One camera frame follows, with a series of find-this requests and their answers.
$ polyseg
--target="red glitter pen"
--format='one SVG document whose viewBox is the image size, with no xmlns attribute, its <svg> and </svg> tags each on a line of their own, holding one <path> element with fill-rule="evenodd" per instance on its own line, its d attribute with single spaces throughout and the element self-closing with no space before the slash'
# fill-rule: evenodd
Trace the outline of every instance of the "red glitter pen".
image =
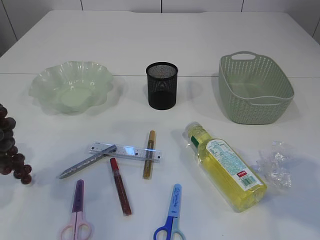
<svg viewBox="0 0 320 240">
<path fill-rule="evenodd" d="M 124 184 L 122 182 L 122 178 L 121 178 L 121 175 L 120 175 L 120 172 L 119 172 L 117 161 L 113 157 L 113 158 L 110 159 L 110 163 L 111 163 L 114 182 L 115 182 L 116 190 L 117 190 L 118 195 L 119 195 L 119 200 L 120 200 L 120 204 L 121 204 L 121 207 L 122 207 L 123 215 L 124 216 L 129 216 L 129 215 L 132 214 L 132 212 L 131 212 L 129 201 L 128 201 L 128 198 L 127 198 L 125 186 L 124 186 Z"/>
</svg>

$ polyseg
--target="clear plastic bag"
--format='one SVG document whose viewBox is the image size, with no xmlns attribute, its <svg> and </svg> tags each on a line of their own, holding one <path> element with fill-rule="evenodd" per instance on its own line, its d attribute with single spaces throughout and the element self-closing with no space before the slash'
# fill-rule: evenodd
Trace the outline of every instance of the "clear plastic bag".
<svg viewBox="0 0 320 240">
<path fill-rule="evenodd" d="M 271 151 L 260 151 L 257 172 L 264 175 L 267 182 L 279 190 L 292 185 L 290 163 L 294 161 L 295 149 L 281 141 L 273 141 Z"/>
</svg>

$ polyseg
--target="cooking oil bottle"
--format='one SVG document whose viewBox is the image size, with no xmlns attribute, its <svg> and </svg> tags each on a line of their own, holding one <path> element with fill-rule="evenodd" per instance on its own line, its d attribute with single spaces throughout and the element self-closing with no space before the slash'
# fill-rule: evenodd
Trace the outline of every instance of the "cooking oil bottle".
<svg viewBox="0 0 320 240">
<path fill-rule="evenodd" d="M 211 137 L 198 122 L 190 123 L 185 133 L 197 148 L 202 169 L 235 211 L 242 212 L 263 198 L 266 184 L 224 140 Z"/>
</svg>

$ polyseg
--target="scissors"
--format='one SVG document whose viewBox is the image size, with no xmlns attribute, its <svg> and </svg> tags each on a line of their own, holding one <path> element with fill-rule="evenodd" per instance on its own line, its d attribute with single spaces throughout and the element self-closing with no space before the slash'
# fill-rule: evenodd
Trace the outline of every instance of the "scissors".
<svg viewBox="0 0 320 240">
<path fill-rule="evenodd" d="M 91 235 L 91 226 L 84 220 L 83 216 L 84 187 L 85 183 L 83 180 L 78 180 L 76 182 L 71 221 L 64 227 L 64 229 L 62 229 L 60 233 L 60 240 L 64 239 L 63 235 L 68 229 L 72 229 L 72 238 L 70 240 L 88 240 Z M 88 228 L 88 235 L 85 238 L 79 238 L 79 229 L 81 226 L 86 226 Z"/>
<path fill-rule="evenodd" d="M 165 240 L 173 240 L 175 234 L 180 235 L 182 240 L 186 240 L 185 235 L 178 228 L 180 205 L 181 205 L 181 193 L 182 193 L 182 186 L 180 184 L 175 184 L 172 191 L 168 217 L 166 218 L 165 225 L 159 227 L 154 232 L 153 240 L 157 240 L 157 234 L 160 231 L 166 232 Z"/>
</svg>

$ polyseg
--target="clear plastic ruler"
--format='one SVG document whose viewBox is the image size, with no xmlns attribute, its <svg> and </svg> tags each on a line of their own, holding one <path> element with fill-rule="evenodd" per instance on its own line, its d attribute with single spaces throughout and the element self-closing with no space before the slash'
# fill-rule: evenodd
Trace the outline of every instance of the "clear plastic ruler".
<svg viewBox="0 0 320 240">
<path fill-rule="evenodd" d="M 163 159 L 163 154 L 161 151 L 147 148 L 138 148 L 135 146 L 126 146 L 114 143 L 106 142 L 95 142 L 89 149 L 91 154 L 98 154 L 105 149 L 116 145 L 116 150 L 114 152 L 109 152 L 107 155 L 111 157 L 133 159 L 133 160 L 151 160 L 155 163 L 160 163 Z"/>
</svg>

